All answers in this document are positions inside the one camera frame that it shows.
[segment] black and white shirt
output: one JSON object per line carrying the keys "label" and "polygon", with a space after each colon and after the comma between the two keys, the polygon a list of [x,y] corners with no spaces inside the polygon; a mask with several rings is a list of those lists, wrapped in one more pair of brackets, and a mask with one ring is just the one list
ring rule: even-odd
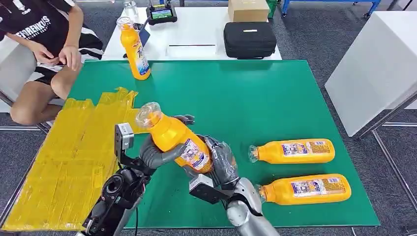
{"label": "black and white shirt", "polygon": [[[44,45],[57,57],[68,35],[67,14],[74,5],[72,0],[0,0],[0,40],[6,33],[14,34]],[[79,46],[82,55],[101,58],[103,44],[85,25]]]}

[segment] person's knee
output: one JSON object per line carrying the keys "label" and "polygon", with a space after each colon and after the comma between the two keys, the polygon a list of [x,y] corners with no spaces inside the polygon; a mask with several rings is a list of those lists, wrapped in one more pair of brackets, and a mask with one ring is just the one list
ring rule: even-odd
{"label": "person's knee", "polygon": [[31,109],[18,105],[11,107],[10,116],[14,122],[22,125],[32,125],[36,121],[36,114]]}
{"label": "person's knee", "polygon": [[56,75],[51,80],[51,88],[56,95],[62,99],[66,99],[71,88],[71,84],[61,78],[59,75]]}

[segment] yellow taped area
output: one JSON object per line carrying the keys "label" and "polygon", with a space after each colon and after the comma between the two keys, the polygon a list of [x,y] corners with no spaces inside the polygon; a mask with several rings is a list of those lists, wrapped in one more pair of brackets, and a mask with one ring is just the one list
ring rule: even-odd
{"label": "yellow taped area", "polygon": [[49,131],[2,228],[6,231],[83,229],[104,182],[118,169],[114,126],[134,122],[136,92],[104,92],[91,100],[67,99]]}

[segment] table leg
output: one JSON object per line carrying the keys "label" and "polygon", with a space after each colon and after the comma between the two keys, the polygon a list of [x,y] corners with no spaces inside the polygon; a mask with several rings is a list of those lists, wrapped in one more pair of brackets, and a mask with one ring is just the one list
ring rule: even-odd
{"label": "table leg", "polygon": [[365,19],[368,19],[371,16],[372,12],[375,11],[375,9],[377,8],[377,6],[379,5],[380,2],[381,1],[375,1],[375,2],[373,2],[372,3],[372,7],[369,9],[369,11],[365,15],[363,15],[363,17]]}
{"label": "table leg", "polygon": [[[408,183],[405,181],[403,175],[401,174],[400,170],[398,169],[397,165],[394,162],[394,159],[391,157],[390,153],[388,152],[387,147],[385,147],[384,143],[382,142],[381,137],[379,136],[379,134],[377,133],[376,130],[372,130],[372,134],[374,135],[375,139],[378,142],[378,145],[380,146],[382,152],[384,153],[385,159],[387,160],[387,162],[389,163],[389,165],[391,166],[392,171],[394,171],[395,176],[397,177],[398,181],[401,184],[401,187],[404,189],[405,193],[407,194],[407,197],[409,198],[411,204],[414,207],[414,210],[417,212],[417,200],[414,197],[413,192],[411,191]],[[416,230],[416,226],[409,226],[410,231],[414,231]]]}
{"label": "table leg", "polygon": [[413,2],[413,0],[410,0],[407,5],[405,5],[405,7],[403,8],[403,11],[407,10],[407,8],[410,6],[411,2]]}
{"label": "table leg", "polygon": [[385,116],[383,116],[381,119],[376,121],[373,125],[371,125],[366,130],[365,127],[362,128],[360,131],[358,131],[354,138],[362,138],[363,136],[367,135],[369,132],[376,130],[379,126],[385,124],[388,120],[393,118],[397,113],[399,113],[404,108],[408,107],[408,105],[412,104],[414,101],[417,100],[417,91],[415,91],[409,98],[404,100],[402,103],[398,104],[394,109],[392,109],[390,112],[388,112]]}
{"label": "table leg", "polygon": [[393,0],[391,2],[391,4],[389,5],[389,7],[387,8],[387,11],[392,11],[392,9],[394,8],[394,6],[397,4],[399,0]]}

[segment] cardboard box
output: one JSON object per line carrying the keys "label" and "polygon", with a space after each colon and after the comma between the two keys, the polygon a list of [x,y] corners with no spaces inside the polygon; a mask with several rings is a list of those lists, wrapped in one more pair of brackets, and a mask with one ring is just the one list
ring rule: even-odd
{"label": "cardboard box", "polygon": [[229,0],[227,11],[232,22],[265,22],[269,7],[265,0]]}

